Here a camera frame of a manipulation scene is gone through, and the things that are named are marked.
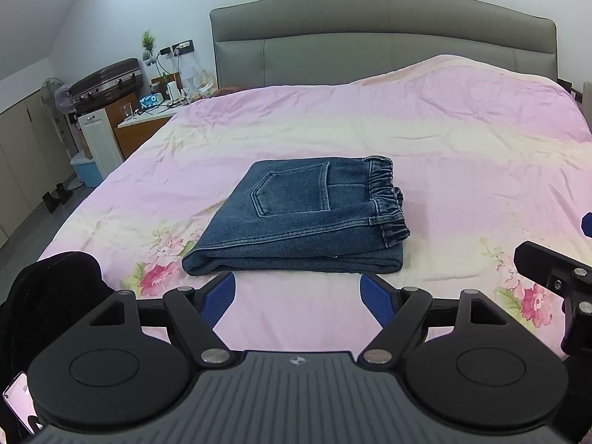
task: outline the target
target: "black shoe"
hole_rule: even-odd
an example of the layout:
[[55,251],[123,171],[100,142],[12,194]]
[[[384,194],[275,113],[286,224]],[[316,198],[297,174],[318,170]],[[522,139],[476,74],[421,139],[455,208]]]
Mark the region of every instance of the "black shoe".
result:
[[64,184],[57,184],[55,186],[55,189],[57,190],[57,196],[60,199],[60,202],[65,204],[68,200],[70,200],[70,197],[72,196],[73,192],[71,190],[66,190],[64,188]]
[[49,213],[54,213],[57,206],[60,205],[60,200],[52,197],[52,195],[48,192],[43,196],[43,202],[45,202],[45,206]]

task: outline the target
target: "bedspread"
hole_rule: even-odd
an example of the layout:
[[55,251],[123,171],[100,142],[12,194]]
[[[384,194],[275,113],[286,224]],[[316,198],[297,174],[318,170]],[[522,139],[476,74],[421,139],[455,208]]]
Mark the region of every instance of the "bedspread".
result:
[[[196,102],[109,175],[42,257],[90,253],[109,286],[142,298],[200,287],[211,277],[185,275],[181,258],[253,162],[372,154],[393,160],[411,230],[404,267],[386,280],[442,298],[480,289],[561,354],[561,299],[518,275],[512,257],[532,240],[592,263],[579,226],[592,211],[592,136],[552,81],[460,57],[347,85]],[[236,279],[216,327],[232,349],[357,354],[380,330],[360,301],[359,275]]]

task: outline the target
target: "green plant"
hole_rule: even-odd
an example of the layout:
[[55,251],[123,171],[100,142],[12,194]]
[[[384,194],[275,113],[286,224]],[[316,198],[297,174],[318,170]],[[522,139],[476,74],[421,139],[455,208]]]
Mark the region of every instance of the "green plant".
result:
[[[146,30],[142,34],[142,47],[144,47],[144,49],[150,54],[148,56],[148,58],[150,58],[152,56],[152,52],[154,51],[155,41],[156,41],[156,38],[154,37],[154,35],[152,35],[150,33],[150,30]],[[146,56],[146,52],[144,52],[143,58],[144,58],[144,60],[148,60],[148,58],[145,58],[145,56]]]

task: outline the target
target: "white tabletop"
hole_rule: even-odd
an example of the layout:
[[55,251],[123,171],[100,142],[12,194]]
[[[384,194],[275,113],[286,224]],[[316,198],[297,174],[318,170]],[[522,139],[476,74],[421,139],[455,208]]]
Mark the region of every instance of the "white tabletop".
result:
[[176,114],[182,108],[183,108],[183,106],[179,105],[179,106],[176,106],[175,108],[163,109],[162,107],[155,107],[152,110],[148,109],[148,111],[144,111],[140,115],[134,115],[133,117],[128,118],[128,120],[123,120],[122,123],[120,123],[117,126],[117,128],[129,127],[130,125],[135,125],[135,124],[142,124],[144,122],[158,120],[159,118],[172,117],[174,114]]

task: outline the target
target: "sloped ceiling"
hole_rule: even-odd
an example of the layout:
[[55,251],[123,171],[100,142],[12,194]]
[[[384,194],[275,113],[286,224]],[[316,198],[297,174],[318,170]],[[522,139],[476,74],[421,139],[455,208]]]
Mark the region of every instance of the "sloped ceiling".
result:
[[0,0],[0,80],[47,58],[75,0]]

